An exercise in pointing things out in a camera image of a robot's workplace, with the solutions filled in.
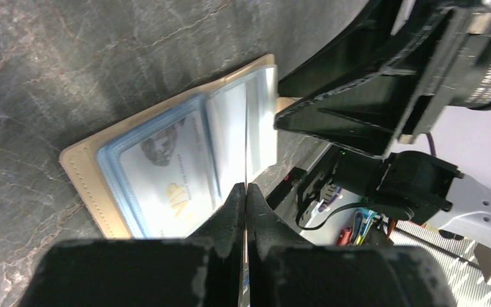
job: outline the white wall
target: white wall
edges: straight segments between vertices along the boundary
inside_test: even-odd
[[[437,156],[491,188],[491,111],[447,107],[432,129]],[[393,152],[430,153],[426,136],[415,145],[395,144]]]

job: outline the gray marble table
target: gray marble table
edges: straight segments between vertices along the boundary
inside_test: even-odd
[[[268,52],[285,75],[365,2],[0,0],[0,306],[53,243],[101,236],[62,149]],[[263,192],[314,143],[281,133]]]

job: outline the wire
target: wire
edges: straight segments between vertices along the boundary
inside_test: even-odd
[[[426,138],[428,139],[428,146],[430,147],[430,155],[432,157],[437,157],[437,154],[435,152],[435,144],[433,142],[433,136],[432,133],[427,132],[426,133]]]
[[[367,203],[348,203],[347,205],[343,205],[341,207],[338,207],[337,209],[332,211],[329,214],[329,216],[327,216],[327,218],[322,223],[320,223],[319,225],[317,225],[315,227],[300,226],[300,214],[297,215],[295,222],[296,222],[297,226],[302,230],[318,230],[318,229],[321,229],[321,227],[323,227],[325,225],[325,223],[331,218],[331,216],[333,216],[334,214],[336,214],[338,212],[341,212],[341,211],[344,211],[347,209],[356,209],[356,208],[362,208],[362,207],[367,207],[367,206],[368,206]]]

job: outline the corrugated metal surface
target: corrugated metal surface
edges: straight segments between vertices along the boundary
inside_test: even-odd
[[[394,231],[391,236],[391,239],[396,245],[420,246],[434,256],[445,272],[447,281],[455,295],[458,306],[491,307],[491,286],[488,286],[484,282],[481,271],[469,265],[467,261],[450,255],[450,253],[453,253],[474,262],[474,241],[465,239],[458,242],[443,239],[436,233],[429,232],[420,226],[406,222],[400,222],[398,228],[445,249],[445,251],[436,249],[431,245],[398,230]]]

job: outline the marble surface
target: marble surface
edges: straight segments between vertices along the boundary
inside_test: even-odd
[[[0,0],[0,306],[56,241],[100,232],[62,149],[265,53],[280,75],[366,0]],[[315,142],[281,133],[269,192]]]

